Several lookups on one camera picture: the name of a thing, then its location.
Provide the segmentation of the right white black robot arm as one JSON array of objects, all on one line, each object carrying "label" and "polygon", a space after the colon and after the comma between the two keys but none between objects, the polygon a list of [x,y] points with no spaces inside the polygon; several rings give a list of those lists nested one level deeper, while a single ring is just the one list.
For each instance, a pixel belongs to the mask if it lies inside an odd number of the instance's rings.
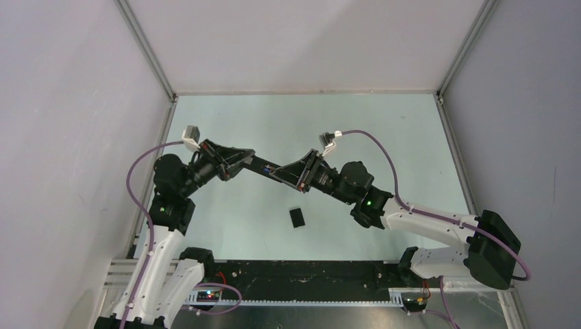
[{"label": "right white black robot arm", "polygon": [[364,228],[405,230],[445,244],[404,252],[398,276],[406,286],[439,276],[471,276],[485,286],[506,290],[516,278],[521,242],[496,212],[484,210],[476,216],[418,208],[374,187],[374,177],[360,161],[337,170],[315,150],[288,165],[265,165],[262,172],[302,193],[315,188],[351,205],[350,215]]}]

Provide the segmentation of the black battery cover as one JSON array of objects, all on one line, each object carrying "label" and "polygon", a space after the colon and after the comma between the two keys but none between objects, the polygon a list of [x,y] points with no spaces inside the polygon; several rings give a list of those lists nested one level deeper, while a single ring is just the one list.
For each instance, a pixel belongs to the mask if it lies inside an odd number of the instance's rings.
[{"label": "black battery cover", "polygon": [[289,210],[289,215],[294,228],[300,228],[306,225],[303,212],[301,208],[293,208]]}]

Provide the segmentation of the black remote control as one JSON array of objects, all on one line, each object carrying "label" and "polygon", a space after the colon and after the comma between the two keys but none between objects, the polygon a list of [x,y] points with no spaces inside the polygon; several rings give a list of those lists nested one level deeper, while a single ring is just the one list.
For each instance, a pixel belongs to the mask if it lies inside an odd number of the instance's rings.
[{"label": "black remote control", "polygon": [[271,168],[271,170],[272,170],[272,169],[275,169],[275,168],[277,168],[277,167],[280,167],[280,165],[278,165],[278,164],[275,164],[275,163],[273,163],[273,162],[270,162],[270,161],[268,161],[268,160],[265,160],[265,159],[263,159],[263,158],[260,158],[260,157],[258,157],[258,156],[256,156],[256,155],[253,155],[253,158],[252,158],[252,161],[251,161],[251,163],[250,163],[250,164],[247,164],[247,165],[245,166],[245,168],[244,168],[244,169],[247,169],[247,170],[249,170],[249,171],[252,171],[252,172],[254,172],[254,173],[258,174],[258,175],[261,175],[261,176],[263,176],[263,177],[265,177],[265,178],[269,178],[269,179],[271,179],[271,180],[274,180],[274,179],[273,179],[273,178],[270,176],[270,174],[266,174],[266,173],[263,171],[263,169],[264,169],[265,167],[270,167],[270,168]]}]

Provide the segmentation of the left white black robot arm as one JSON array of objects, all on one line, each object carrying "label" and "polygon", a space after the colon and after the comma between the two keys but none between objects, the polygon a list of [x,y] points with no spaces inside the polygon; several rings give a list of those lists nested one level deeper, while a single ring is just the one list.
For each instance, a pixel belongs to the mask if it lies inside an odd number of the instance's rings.
[{"label": "left white black robot arm", "polygon": [[188,164],[175,154],[154,163],[153,201],[150,208],[138,204],[147,220],[143,250],[123,296],[111,315],[96,320],[96,328],[170,328],[195,286],[217,276],[212,252],[199,248],[178,262],[171,277],[167,271],[193,217],[190,196],[213,178],[233,178],[255,152],[209,140],[186,146],[193,152]]}]

